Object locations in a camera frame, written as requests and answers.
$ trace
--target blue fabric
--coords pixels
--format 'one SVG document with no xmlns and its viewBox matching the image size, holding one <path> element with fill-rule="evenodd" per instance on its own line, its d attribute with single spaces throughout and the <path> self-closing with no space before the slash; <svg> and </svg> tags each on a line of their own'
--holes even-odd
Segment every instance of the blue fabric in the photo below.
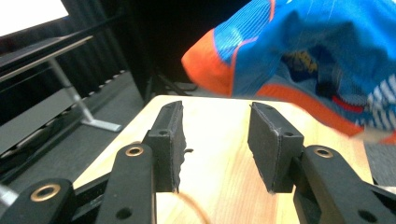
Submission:
<svg viewBox="0 0 396 224">
<path fill-rule="evenodd" d="M 236 54 L 234 96 L 254 95 L 284 76 L 286 54 L 306 51 L 318 73 L 282 80 L 358 125 L 396 130 L 396 0 L 276 0 L 271 21 L 270 8 L 269 0 L 253 0 L 215 29 L 220 58 L 231 64 Z M 345 111 L 318 95 L 320 83 L 364 111 Z"/>
</svg>

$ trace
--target colorful cloth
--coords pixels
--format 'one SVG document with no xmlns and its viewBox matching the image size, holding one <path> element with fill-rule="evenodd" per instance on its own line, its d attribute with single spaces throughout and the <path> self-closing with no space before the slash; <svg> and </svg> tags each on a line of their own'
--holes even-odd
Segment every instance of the colorful cloth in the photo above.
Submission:
<svg viewBox="0 0 396 224">
<path fill-rule="evenodd" d="M 396 0 L 253 0 L 182 62 L 210 91 L 293 102 L 349 136 L 396 143 Z"/>
</svg>

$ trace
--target wooden surface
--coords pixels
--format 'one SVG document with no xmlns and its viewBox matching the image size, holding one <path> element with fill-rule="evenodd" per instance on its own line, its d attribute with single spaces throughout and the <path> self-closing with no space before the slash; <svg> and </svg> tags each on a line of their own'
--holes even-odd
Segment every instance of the wooden surface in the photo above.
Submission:
<svg viewBox="0 0 396 224">
<path fill-rule="evenodd" d="M 111 171 L 119 149 L 142 141 L 161 107 L 182 100 L 187 148 L 180 194 L 157 193 L 158 223 L 298 223 L 292 194 L 267 193 L 248 148 L 251 101 L 158 96 L 120 133 L 76 180 L 75 188 Z M 304 145 L 340 152 L 358 175 L 371 182 L 362 142 L 323 126 L 295 105 L 261 102 L 276 108 L 305 137 Z"/>
</svg>

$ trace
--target white screen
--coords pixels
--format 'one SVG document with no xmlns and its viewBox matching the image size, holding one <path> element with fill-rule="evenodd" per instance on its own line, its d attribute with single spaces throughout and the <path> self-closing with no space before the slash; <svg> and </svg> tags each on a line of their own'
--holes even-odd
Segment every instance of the white screen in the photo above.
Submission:
<svg viewBox="0 0 396 224">
<path fill-rule="evenodd" d="M 0 0 L 0 36 L 67 15 L 61 0 Z"/>
</svg>

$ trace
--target metal stand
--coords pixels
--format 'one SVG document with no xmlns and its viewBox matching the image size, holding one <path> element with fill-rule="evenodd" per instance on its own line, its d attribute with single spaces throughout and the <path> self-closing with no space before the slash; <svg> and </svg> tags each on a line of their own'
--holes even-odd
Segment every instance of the metal stand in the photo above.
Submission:
<svg viewBox="0 0 396 224">
<path fill-rule="evenodd" d="M 90 125 L 95 128 L 109 130 L 115 133 L 119 132 L 122 129 L 122 126 L 119 124 L 95 119 L 88 107 L 84 104 L 84 102 L 82 102 L 81 96 L 78 94 L 72 83 L 69 81 L 66 74 L 64 73 L 64 70 L 62 70 L 58 62 L 56 62 L 55 58 L 49 59 L 48 62 L 49 65 L 52 67 L 56 77 L 61 81 L 62 86 L 67 90 L 70 98 L 78 106 L 78 108 L 81 109 L 81 112 L 84 116 L 84 119 L 81 121 L 81 123 Z"/>
</svg>

